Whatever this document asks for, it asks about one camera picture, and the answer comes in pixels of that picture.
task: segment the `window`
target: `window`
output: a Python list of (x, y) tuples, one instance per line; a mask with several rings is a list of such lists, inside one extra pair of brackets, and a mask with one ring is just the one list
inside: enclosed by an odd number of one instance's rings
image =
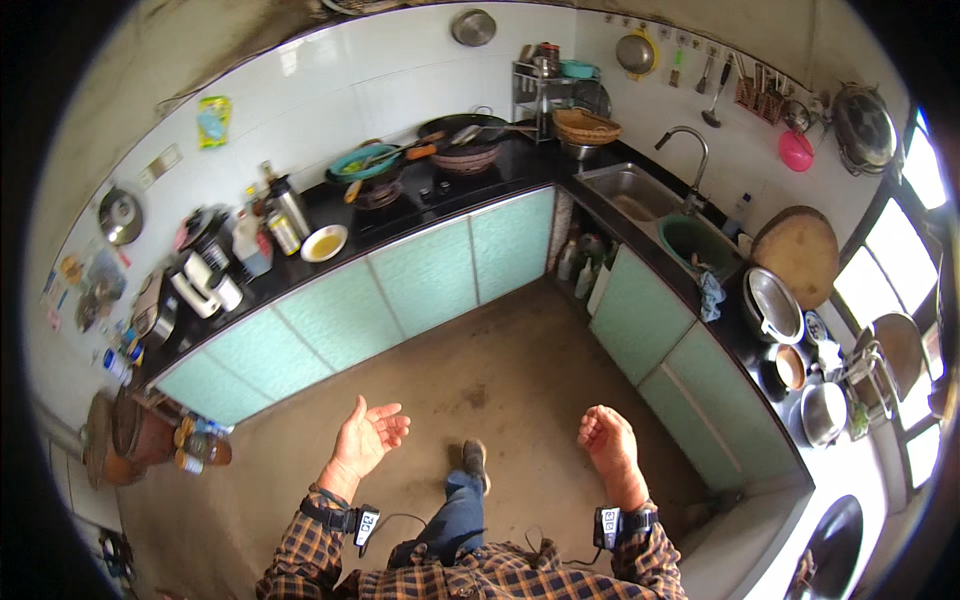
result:
[(947, 195), (919, 110), (906, 129), (902, 181), (884, 177), (841, 253), (841, 264), (846, 264), (834, 281), (832, 300), (852, 331), (900, 311), (912, 316), (924, 334), (930, 372), (924, 370), (894, 417), (905, 480), (916, 490), (933, 472), (940, 447), (940, 423), (930, 414), (926, 399), (932, 382), (944, 372), (935, 323), (941, 248), (926, 233), (926, 220)]

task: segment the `faucet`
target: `faucet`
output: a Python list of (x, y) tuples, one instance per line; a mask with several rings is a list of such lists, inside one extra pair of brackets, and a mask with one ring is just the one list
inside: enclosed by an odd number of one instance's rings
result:
[(693, 215), (699, 212), (704, 207), (704, 203), (698, 197), (700, 192), (700, 178), (704, 176), (704, 169), (707, 168), (707, 158), (709, 156), (710, 150), (707, 148), (707, 141), (704, 139), (703, 135), (692, 127), (686, 125), (680, 125), (673, 128), (667, 133), (663, 134), (663, 137), (657, 142), (657, 145), (654, 146), (655, 149), (659, 150), (663, 147), (663, 144), (667, 142), (668, 139), (673, 137), (673, 134), (676, 132), (687, 132), (690, 135), (693, 135), (700, 141), (700, 145), (704, 149), (704, 157), (700, 159), (700, 168), (697, 169), (697, 177), (693, 180), (693, 185), (690, 186), (690, 191), (686, 194), (684, 199), (684, 214)]

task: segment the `cutting board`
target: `cutting board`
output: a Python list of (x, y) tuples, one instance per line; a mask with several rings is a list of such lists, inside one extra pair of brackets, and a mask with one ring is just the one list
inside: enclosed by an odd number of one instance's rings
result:
[(809, 206), (790, 206), (756, 235), (754, 262), (780, 278), (803, 310), (823, 304), (840, 271), (837, 237), (827, 217)]

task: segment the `turquoise cabinet door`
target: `turquoise cabinet door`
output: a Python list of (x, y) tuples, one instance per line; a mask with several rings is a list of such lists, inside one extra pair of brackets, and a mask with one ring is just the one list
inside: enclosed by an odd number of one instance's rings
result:
[(276, 310), (336, 371), (403, 341), (366, 260), (281, 300)]
[(234, 325), (204, 350), (273, 401), (332, 374), (273, 308)]
[(703, 324), (690, 329), (665, 363), (726, 442), (748, 482), (797, 468), (764, 400)]
[(470, 215), (481, 304), (543, 275), (553, 197), (550, 187)]
[(205, 350), (191, 354), (156, 386), (183, 406), (222, 425), (233, 425), (273, 404)]
[(477, 305), (467, 219), (431, 228), (370, 257), (405, 337)]
[(693, 321), (660, 277), (621, 246), (590, 329), (631, 383), (652, 371)]
[(697, 413), (690, 392), (674, 373), (658, 365), (640, 384), (639, 391), (711, 490), (743, 486), (738, 465)]

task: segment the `shoe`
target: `shoe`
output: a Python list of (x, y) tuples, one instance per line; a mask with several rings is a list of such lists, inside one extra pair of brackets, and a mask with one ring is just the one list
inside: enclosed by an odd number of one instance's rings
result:
[(490, 493), (490, 476), (487, 474), (487, 447), (483, 442), (471, 439), (464, 442), (464, 471), (483, 478), (483, 494)]

